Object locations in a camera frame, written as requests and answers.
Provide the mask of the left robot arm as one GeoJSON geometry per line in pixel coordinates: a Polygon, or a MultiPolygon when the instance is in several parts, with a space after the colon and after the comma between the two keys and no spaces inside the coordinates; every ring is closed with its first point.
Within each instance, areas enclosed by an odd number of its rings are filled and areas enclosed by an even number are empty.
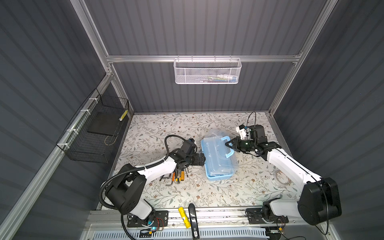
{"type": "Polygon", "coordinates": [[[101,205],[119,211],[121,216],[135,216],[144,226],[152,225],[156,211],[142,199],[145,186],[155,179],[190,166],[203,166],[206,161],[205,155],[198,153],[194,139],[168,135],[164,143],[166,155],[161,159],[143,166],[126,164],[117,174],[107,179],[99,191],[101,205]]]}

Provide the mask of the blue plastic tool box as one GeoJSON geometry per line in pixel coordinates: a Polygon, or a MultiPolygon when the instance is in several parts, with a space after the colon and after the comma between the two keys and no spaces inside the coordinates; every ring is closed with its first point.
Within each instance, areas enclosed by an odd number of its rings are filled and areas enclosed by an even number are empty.
{"type": "Polygon", "coordinates": [[[227,180],[236,173],[239,165],[235,151],[226,146],[230,140],[228,133],[219,130],[210,130],[201,140],[209,181],[227,180]]]}

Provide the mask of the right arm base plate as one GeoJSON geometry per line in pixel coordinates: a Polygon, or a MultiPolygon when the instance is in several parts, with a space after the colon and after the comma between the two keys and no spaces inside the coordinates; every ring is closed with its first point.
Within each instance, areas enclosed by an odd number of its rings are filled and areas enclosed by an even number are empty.
{"type": "Polygon", "coordinates": [[[276,216],[269,209],[247,208],[245,211],[249,224],[287,224],[286,216],[276,216]]]}

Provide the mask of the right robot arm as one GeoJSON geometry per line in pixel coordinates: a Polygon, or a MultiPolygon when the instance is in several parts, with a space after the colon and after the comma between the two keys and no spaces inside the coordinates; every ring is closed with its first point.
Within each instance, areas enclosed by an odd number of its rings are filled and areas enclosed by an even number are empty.
{"type": "Polygon", "coordinates": [[[339,189],[332,178],[323,178],[292,158],[279,144],[268,141],[261,125],[236,128],[237,137],[225,145],[243,154],[255,153],[282,171],[297,187],[298,200],[275,198],[263,203],[261,217],[266,223],[276,223],[279,217],[302,218],[316,226],[342,215],[339,189]]]}

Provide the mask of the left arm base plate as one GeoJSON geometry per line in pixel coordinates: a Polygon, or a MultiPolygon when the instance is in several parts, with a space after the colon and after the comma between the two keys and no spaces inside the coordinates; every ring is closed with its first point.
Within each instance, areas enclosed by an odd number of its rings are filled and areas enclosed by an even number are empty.
{"type": "Polygon", "coordinates": [[[139,228],[139,227],[166,227],[168,225],[169,211],[158,211],[155,210],[149,214],[145,219],[140,219],[135,215],[129,215],[127,217],[128,228],[139,228]]]}

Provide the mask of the black yellow screwdriver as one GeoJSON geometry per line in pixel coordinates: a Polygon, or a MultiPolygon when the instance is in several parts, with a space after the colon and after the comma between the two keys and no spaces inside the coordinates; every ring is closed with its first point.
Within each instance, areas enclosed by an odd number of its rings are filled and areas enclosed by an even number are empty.
{"type": "Polygon", "coordinates": [[[180,170],[179,181],[184,181],[184,180],[185,180],[185,171],[180,170]]]}

